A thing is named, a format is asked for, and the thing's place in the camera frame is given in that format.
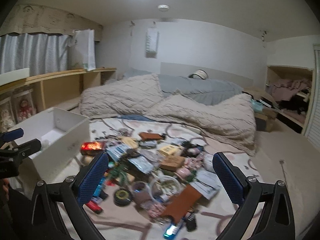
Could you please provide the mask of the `red lighter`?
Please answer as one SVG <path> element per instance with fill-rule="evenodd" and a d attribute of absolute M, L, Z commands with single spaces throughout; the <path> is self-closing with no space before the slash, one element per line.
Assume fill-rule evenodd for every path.
<path fill-rule="evenodd" d="M 95 202 L 93 202 L 92 200 L 90 200 L 89 202 L 87 202 L 85 204 L 92 212 L 94 212 L 95 214 L 99 215 L 103 212 L 103 209 L 96 204 Z"/>

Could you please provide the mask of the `blue lighter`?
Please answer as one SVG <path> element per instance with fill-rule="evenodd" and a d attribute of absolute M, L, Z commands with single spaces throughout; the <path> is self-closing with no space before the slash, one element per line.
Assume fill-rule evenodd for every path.
<path fill-rule="evenodd" d="M 176 238 L 178 232 L 180 231 L 183 223 L 170 224 L 163 234 L 164 239 L 173 240 Z"/>

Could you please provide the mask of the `doll in white dress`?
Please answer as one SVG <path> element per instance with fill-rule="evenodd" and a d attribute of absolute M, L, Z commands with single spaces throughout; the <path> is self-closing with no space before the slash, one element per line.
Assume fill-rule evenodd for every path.
<path fill-rule="evenodd" d="M 8 129 L 15 126 L 13 119 L 7 109 L 1 110 L 1 132 L 6 132 Z"/>

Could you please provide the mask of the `red cigarette box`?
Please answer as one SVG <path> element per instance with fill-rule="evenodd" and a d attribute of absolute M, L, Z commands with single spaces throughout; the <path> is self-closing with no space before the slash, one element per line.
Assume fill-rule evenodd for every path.
<path fill-rule="evenodd" d="M 81 145 L 80 152 L 82 155 L 96 155 L 105 149 L 105 143 L 102 141 L 84 142 Z"/>

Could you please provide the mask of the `white shoe box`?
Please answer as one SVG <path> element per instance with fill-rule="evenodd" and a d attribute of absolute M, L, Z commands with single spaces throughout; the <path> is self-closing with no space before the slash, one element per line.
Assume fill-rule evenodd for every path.
<path fill-rule="evenodd" d="M 41 149 L 23 160 L 22 167 L 36 178 L 51 183 L 89 141 L 89 118 L 56 107 L 28 118 L 12 129 L 21 128 L 23 137 L 15 140 L 21 145 L 39 139 Z"/>

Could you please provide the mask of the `brown leather pouch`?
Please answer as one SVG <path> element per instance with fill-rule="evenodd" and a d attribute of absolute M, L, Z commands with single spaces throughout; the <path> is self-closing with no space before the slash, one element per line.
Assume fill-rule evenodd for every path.
<path fill-rule="evenodd" d="M 201 197 L 202 194 L 200 194 L 199 191 L 187 185 L 184 190 L 172 200 L 159 217 L 170 218 L 174 224 L 177 224 Z"/>

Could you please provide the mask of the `black safety lighter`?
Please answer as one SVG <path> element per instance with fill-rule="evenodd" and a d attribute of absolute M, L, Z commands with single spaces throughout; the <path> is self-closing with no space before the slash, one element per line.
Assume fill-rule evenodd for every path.
<path fill-rule="evenodd" d="M 185 215 L 184 218 L 185 227 L 188 232 L 195 231 L 197 229 L 197 221 L 194 212 L 189 212 Z"/>

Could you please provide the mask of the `beige textured blanket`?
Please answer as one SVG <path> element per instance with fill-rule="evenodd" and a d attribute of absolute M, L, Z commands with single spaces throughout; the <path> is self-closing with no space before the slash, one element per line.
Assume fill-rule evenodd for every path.
<path fill-rule="evenodd" d="M 207 106 L 176 90 L 165 97 L 156 74 L 134 76 L 84 90 L 79 110 L 92 119 L 142 115 L 157 122 L 198 128 L 205 136 L 255 156 L 251 97 L 241 93 Z"/>

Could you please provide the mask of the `wooden shelf unit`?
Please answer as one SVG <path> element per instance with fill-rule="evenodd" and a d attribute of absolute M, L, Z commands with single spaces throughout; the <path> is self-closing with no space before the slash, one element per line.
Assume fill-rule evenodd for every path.
<path fill-rule="evenodd" d="M 37 113 L 51 107 L 71 110 L 78 106 L 84 90 L 102 84 L 116 68 L 65 70 L 29 77 L 29 70 L 20 69 L 1 75 L 1 110 L 7 109 L 14 122 L 17 104 L 26 98 Z"/>

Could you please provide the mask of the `grey curtain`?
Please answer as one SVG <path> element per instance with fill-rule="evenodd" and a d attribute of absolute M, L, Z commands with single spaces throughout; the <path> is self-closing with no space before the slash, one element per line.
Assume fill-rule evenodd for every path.
<path fill-rule="evenodd" d="M 31 76 L 68 69 L 68 35 L 8 34 L 1 36 L 1 73 L 28 68 Z"/>

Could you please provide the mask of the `white louvered door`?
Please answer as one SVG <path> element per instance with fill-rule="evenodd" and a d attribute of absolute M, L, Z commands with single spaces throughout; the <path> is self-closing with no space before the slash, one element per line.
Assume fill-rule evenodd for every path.
<path fill-rule="evenodd" d="M 308 141 L 319 150 L 319 44 L 313 46 L 315 67 L 312 74 L 311 98 L 302 131 Z"/>

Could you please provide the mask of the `pile of clothes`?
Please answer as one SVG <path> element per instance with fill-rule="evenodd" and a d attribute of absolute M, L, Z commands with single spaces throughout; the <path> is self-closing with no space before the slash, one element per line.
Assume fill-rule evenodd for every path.
<path fill-rule="evenodd" d="M 279 79 L 270 84 L 267 92 L 284 114 L 300 123 L 306 120 L 311 96 L 311 81 L 308 79 Z"/>

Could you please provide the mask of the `white tote bag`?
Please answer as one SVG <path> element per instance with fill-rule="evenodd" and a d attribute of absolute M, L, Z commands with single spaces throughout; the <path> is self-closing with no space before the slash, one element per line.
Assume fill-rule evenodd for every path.
<path fill-rule="evenodd" d="M 93 71 L 95 64 L 94 30 L 79 30 L 74 33 L 70 46 L 71 67 Z"/>

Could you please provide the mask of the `hanging white sweet bag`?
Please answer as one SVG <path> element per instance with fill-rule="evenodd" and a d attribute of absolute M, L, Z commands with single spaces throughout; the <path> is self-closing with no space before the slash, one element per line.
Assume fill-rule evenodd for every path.
<path fill-rule="evenodd" d="M 159 31 L 156 22 L 146 31 L 145 52 L 147 55 L 156 55 L 158 52 Z"/>

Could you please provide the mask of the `ceiling smoke detector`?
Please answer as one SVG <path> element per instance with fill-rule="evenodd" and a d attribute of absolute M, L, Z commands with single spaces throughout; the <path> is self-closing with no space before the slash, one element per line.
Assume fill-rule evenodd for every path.
<path fill-rule="evenodd" d="M 166 11 L 168 11 L 170 9 L 170 7 L 168 5 L 165 5 L 165 4 L 161 4 L 157 8 L 161 12 L 166 12 Z"/>

